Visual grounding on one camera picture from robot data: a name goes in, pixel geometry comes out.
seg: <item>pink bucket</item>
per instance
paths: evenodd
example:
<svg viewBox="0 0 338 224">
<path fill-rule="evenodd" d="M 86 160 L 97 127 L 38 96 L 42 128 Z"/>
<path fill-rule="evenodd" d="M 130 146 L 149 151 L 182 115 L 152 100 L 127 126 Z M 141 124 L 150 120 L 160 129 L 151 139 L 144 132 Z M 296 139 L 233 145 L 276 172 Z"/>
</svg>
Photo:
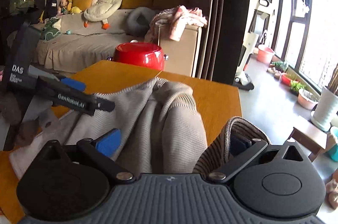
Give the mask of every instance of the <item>pink bucket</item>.
<svg viewBox="0 0 338 224">
<path fill-rule="evenodd" d="M 263 44 L 258 46 L 257 61 L 265 63 L 265 64 L 270 64 L 273 56 L 274 56 L 274 51 L 270 49 L 268 46 L 265 46 Z"/>
</svg>

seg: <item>yellow table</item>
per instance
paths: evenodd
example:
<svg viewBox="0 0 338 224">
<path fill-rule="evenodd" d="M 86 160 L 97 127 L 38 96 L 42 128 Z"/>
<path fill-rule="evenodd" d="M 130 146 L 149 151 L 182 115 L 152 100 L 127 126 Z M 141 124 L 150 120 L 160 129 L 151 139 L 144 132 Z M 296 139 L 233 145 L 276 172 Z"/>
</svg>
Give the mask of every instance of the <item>yellow table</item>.
<svg viewBox="0 0 338 224">
<path fill-rule="evenodd" d="M 155 76 L 185 83 L 193 89 L 208 144 L 218 136 L 229 118 L 242 115 L 238 89 L 216 82 L 105 60 L 80 71 L 72 78 L 86 84 L 86 93 L 112 93 Z M 57 117 L 67 111 L 62 106 L 54 108 Z M 16 198 L 18 179 L 8 160 L 9 153 L 0 152 L 0 209 L 11 223 L 16 224 L 24 213 Z"/>
</svg>

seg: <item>white goose plush toy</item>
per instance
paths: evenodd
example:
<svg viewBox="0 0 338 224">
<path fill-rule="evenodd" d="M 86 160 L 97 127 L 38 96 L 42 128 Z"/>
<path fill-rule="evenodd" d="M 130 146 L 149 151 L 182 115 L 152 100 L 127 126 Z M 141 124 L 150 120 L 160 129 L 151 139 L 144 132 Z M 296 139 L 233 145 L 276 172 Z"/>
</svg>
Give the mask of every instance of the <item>white goose plush toy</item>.
<svg viewBox="0 0 338 224">
<path fill-rule="evenodd" d="M 121 6 L 122 0 L 93 0 L 92 6 L 83 13 L 86 21 L 84 26 L 88 27 L 88 21 L 102 21 L 102 29 L 108 29 L 109 24 L 107 18 L 110 17 Z"/>
</svg>

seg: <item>black backpack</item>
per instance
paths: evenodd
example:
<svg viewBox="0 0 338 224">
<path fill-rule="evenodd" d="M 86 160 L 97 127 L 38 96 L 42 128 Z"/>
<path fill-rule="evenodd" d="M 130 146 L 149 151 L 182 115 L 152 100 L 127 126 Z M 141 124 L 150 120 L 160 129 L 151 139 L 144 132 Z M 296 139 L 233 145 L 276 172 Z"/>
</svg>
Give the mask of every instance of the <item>black backpack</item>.
<svg viewBox="0 0 338 224">
<path fill-rule="evenodd" d="M 56 15 L 57 15 L 57 0 L 46 0 L 46 8 L 42 17 L 43 21 L 45 21 L 45 19 L 47 18 L 51 19 Z"/>
</svg>

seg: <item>gray floor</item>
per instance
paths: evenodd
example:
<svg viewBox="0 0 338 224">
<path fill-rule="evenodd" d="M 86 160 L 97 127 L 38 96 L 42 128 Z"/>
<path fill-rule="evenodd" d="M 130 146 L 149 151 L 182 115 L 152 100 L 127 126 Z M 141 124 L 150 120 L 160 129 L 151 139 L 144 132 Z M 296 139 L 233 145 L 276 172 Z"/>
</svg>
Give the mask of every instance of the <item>gray floor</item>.
<svg viewBox="0 0 338 224">
<path fill-rule="evenodd" d="M 290 93 L 287 86 L 266 72 L 267 67 L 256 58 L 250 59 L 245 72 L 250 75 L 255 89 L 239 91 L 242 113 L 245 119 L 263 130 L 273 144 L 281 145 L 290 135 L 297 117 L 301 115 L 309 119 L 311 112 L 297 103 L 297 96 Z M 317 157 L 313 164 L 325 182 L 338 168 L 338 163 L 325 154 Z M 333 212 L 323 204 L 318 216 L 327 224 L 337 223 L 338 210 Z"/>
</svg>

